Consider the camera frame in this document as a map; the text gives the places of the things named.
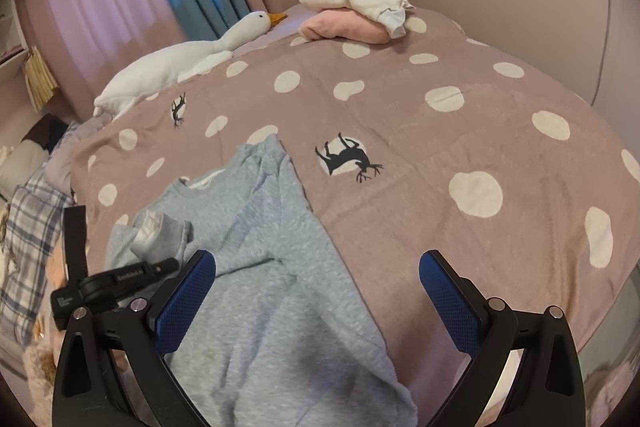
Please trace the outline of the grey New York sweatshirt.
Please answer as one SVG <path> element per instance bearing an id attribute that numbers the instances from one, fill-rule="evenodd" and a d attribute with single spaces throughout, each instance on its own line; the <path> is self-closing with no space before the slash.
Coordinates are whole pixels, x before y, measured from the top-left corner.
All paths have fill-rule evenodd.
<path id="1" fill-rule="evenodd" d="M 213 426 L 412 426 L 378 326 L 270 136 L 115 225 L 107 268 L 209 251 L 216 280 L 169 358 Z"/>

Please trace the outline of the cream fleece left sleeve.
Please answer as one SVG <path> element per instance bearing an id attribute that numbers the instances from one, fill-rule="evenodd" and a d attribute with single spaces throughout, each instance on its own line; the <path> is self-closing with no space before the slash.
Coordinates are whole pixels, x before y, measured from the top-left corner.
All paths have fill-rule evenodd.
<path id="1" fill-rule="evenodd" d="M 57 361 L 53 349 L 45 341 L 32 343 L 24 351 L 27 384 L 38 413 L 52 412 Z"/>

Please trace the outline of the blue plaid pillow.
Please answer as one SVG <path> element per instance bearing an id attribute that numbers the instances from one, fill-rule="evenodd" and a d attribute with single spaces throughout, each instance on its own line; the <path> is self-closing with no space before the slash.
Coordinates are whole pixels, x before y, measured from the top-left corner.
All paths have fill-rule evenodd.
<path id="1" fill-rule="evenodd" d="M 6 237 L 9 273 L 1 284 L 1 334 L 25 347 L 46 289 L 46 265 L 62 230 L 70 196 L 52 187 L 38 169 L 17 185 L 9 203 Z"/>

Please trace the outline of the lavender pillow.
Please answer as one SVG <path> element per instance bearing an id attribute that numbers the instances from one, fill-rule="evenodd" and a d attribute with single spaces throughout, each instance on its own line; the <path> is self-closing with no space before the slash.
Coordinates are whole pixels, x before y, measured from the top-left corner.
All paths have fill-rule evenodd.
<path id="1" fill-rule="evenodd" d="M 85 122 L 72 121 L 43 168 L 43 178 L 47 184 L 67 196 L 72 195 L 70 168 L 72 168 L 76 146 L 101 130 L 110 121 L 111 117 L 108 115 L 92 117 Z"/>

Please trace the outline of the beige headboard cushion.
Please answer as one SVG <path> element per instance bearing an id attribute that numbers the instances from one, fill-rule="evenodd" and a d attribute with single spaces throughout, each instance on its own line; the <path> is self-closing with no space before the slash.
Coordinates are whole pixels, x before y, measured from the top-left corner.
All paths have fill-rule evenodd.
<path id="1" fill-rule="evenodd" d="M 1 163 L 1 197 L 10 200 L 15 189 L 24 184 L 48 158 L 48 151 L 32 140 L 18 144 Z"/>

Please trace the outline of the white goose plush toy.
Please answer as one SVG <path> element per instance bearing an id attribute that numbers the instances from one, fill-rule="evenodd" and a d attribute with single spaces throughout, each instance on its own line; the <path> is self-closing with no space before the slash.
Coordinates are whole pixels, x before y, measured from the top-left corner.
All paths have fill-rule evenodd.
<path id="1" fill-rule="evenodd" d="M 93 116 L 124 115 L 137 101 L 186 79 L 201 61 L 214 66 L 232 57 L 240 46 L 268 34 L 285 20 L 284 13 L 250 12 L 217 40 L 186 41 L 146 54 L 118 72 L 94 99 Z"/>

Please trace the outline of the yellow hanging tassel bundle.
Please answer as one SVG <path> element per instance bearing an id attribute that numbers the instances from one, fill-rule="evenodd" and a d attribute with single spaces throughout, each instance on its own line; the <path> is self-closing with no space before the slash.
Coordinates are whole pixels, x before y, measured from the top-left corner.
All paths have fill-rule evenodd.
<path id="1" fill-rule="evenodd" d="M 22 66 L 29 101 L 35 112 L 40 112 L 60 91 L 49 66 L 34 46 Z"/>

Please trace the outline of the polka dot mauve blanket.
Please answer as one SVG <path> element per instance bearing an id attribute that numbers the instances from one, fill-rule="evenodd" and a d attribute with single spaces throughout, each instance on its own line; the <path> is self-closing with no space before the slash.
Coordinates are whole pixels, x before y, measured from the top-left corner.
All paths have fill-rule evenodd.
<path id="1" fill-rule="evenodd" d="M 277 135 L 422 419 L 462 358 L 418 280 L 438 249 L 516 309 L 562 308 L 584 347 L 639 260 L 639 168 L 584 100 L 416 11 L 387 46 L 286 37 L 160 93 L 82 141 L 91 271 L 169 184 Z"/>

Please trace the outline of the folded pink garment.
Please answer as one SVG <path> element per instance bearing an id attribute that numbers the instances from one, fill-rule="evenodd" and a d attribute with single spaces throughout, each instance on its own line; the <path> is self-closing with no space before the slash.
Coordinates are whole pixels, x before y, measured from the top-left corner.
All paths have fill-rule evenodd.
<path id="1" fill-rule="evenodd" d="M 367 44 L 390 41 L 386 28 L 350 9 L 329 9 L 309 17 L 298 33 L 306 40 L 344 38 Z"/>

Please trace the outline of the folded white garment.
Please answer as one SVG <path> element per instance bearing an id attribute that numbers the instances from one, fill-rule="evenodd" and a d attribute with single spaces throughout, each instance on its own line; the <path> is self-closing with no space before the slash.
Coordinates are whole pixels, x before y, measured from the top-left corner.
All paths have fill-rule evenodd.
<path id="1" fill-rule="evenodd" d="M 407 11 L 414 5 L 408 0 L 298 0 L 309 11 L 319 13 L 328 9 L 350 9 L 381 24 L 390 38 L 405 35 Z"/>

